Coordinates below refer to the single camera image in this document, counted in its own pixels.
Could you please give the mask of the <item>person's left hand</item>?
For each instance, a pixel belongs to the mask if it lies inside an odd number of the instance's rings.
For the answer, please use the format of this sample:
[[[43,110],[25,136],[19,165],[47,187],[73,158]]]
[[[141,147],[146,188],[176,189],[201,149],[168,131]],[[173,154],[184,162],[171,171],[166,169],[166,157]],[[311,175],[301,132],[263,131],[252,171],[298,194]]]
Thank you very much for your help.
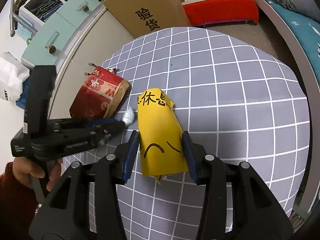
[[[54,167],[49,172],[49,182],[47,183],[48,191],[52,191],[53,187],[60,179],[62,163],[62,158],[57,159]],[[17,157],[14,159],[12,163],[12,173],[17,181],[30,189],[32,188],[32,184],[29,176],[44,178],[44,170],[26,157]]]

